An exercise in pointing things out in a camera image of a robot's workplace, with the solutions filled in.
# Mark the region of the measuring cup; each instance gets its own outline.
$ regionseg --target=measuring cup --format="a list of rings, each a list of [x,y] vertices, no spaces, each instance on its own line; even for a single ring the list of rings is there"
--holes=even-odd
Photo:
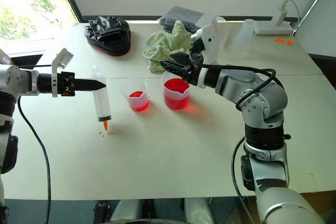
[[[126,98],[130,108],[135,112],[145,110],[150,102],[146,90],[146,83],[139,78],[131,78],[121,86],[121,93]]]
[[[229,52],[231,55],[238,58],[246,58],[252,45],[252,36],[255,28],[255,21],[253,19],[246,19],[243,25],[233,39]]]
[[[181,77],[165,72],[162,74],[163,99],[168,108],[181,110],[189,104],[190,85]]]

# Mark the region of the table surface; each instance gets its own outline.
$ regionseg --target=table surface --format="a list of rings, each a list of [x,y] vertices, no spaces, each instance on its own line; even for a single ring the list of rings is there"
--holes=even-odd
[[[230,38],[241,24],[223,24]],[[83,25],[56,41],[39,64],[50,63],[62,47],[75,56],[66,71],[88,77],[97,65],[107,78],[112,120],[109,131],[97,122],[90,92],[74,98],[50,94],[23,97],[22,108],[48,152],[55,200],[235,196],[230,160],[244,122],[234,104],[210,88],[191,87],[190,105],[172,111],[163,102],[160,75],[147,70],[141,56],[157,24],[131,24],[132,48],[111,57],[91,48]],[[298,192],[336,190],[336,92],[295,38],[294,45],[274,37],[253,37],[248,59],[226,51],[220,63],[275,68],[288,95],[284,129],[288,144],[290,188]],[[49,72],[40,68],[40,72]],[[129,76],[144,78],[151,100],[143,113],[133,112],[120,92]],[[14,112],[19,137],[15,168],[2,176],[6,198],[46,199],[46,168],[34,135]],[[239,150],[237,157],[243,154]],[[239,158],[236,172],[240,174]],[[252,195],[237,176],[243,195]]]

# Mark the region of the robotic arm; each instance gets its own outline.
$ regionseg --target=robotic arm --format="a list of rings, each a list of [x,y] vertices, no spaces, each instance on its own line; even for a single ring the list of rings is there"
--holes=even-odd
[[[241,157],[242,177],[244,186],[256,193],[262,223],[324,223],[301,195],[288,188],[285,140],[290,136],[283,129],[284,89],[270,82],[253,92],[264,81],[244,67],[218,66],[218,49],[215,27],[210,24],[192,35],[189,55],[171,55],[176,62],[163,60],[161,65],[192,85],[214,88],[242,112],[246,153]]]
[[[73,97],[75,91],[92,91],[106,87],[96,80],[75,79],[72,72],[57,73],[57,68],[65,68],[72,58],[65,48],[52,63],[52,74],[36,70],[20,69],[12,65],[0,65],[0,171],[9,172],[16,163],[18,137],[12,135],[12,118],[15,103],[21,95],[52,93]],[[0,178],[0,223],[6,223],[8,208],[4,202],[4,187]]]

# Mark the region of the green towel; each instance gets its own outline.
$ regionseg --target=green towel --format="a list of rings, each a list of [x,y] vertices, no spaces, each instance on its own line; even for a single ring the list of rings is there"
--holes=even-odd
[[[176,21],[172,33],[157,31],[147,40],[148,50],[142,55],[148,60],[148,70],[151,73],[163,73],[160,60],[173,60],[171,54],[176,52],[188,53],[192,34],[185,30],[181,21]]]

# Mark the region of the black cable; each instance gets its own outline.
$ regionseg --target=black cable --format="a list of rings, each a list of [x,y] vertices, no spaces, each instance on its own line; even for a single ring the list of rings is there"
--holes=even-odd
[[[43,154],[44,154],[44,158],[46,160],[46,166],[47,166],[47,185],[48,185],[48,203],[47,203],[47,213],[46,213],[46,221],[45,224],[49,223],[49,216],[50,216],[50,205],[51,205],[51,182],[50,182],[50,166],[49,166],[49,159],[48,159],[48,154],[46,151],[46,148],[44,147],[44,144],[42,143],[41,139],[39,138],[39,136],[37,135],[34,127],[32,126],[32,124],[28,121],[27,117],[24,115],[22,109],[21,109],[21,97],[19,97],[19,99],[17,100],[17,106],[19,108],[19,112],[22,116],[22,118],[26,121],[26,123],[28,124],[28,126],[30,127],[31,131],[33,132],[33,134],[35,135],[38,143],[40,144],[42,150],[43,150]]]
[[[244,202],[244,199],[242,197],[242,194],[240,193],[239,191],[239,188],[237,186],[237,181],[236,181],[236,175],[235,175],[235,159],[236,159],[236,154],[237,154],[237,151],[238,151],[238,148],[240,147],[240,145],[242,144],[242,142],[245,140],[245,136],[243,136],[239,142],[237,143],[234,151],[233,151],[233,154],[232,154],[232,159],[231,159],[231,176],[232,176],[232,181],[233,181],[233,185],[236,189],[236,192],[237,192],[237,195],[238,195],[238,198],[240,200],[240,202],[242,203],[243,205],[243,208],[244,210],[246,211],[246,214],[248,216],[248,218],[250,219],[250,221],[252,222],[252,224],[255,224],[253,218],[252,218],[252,215],[250,213],[250,211],[247,209],[247,206]]]
[[[258,69],[258,68],[252,68],[252,67],[244,67],[244,66],[233,66],[233,65],[210,65],[210,64],[203,64],[200,62],[197,62],[193,59],[193,52],[192,50],[189,51],[189,59],[190,61],[202,68],[209,68],[209,69],[233,69],[233,70],[247,70],[247,71],[252,71],[254,73],[261,73],[265,76],[268,76],[268,79],[266,81],[264,81],[262,84],[260,84],[259,86],[255,87],[254,89],[252,89],[250,92],[248,92],[246,95],[244,95],[242,98],[240,98],[237,102],[236,102],[236,109],[241,111],[240,108],[240,104],[247,99],[248,97],[250,97],[251,95],[253,95],[254,93],[258,92],[260,89],[264,88],[267,84],[269,84],[270,82],[274,81],[277,85],[281,86],[282,88],[284,88],[284,86],[282,85],[282,83],[278,80],[278,78],[275,77],[276,75],[276,71],[274,69]]]
[[[51,67],[51,65],[22,65],[19,68],[41,68],[41,67]]]

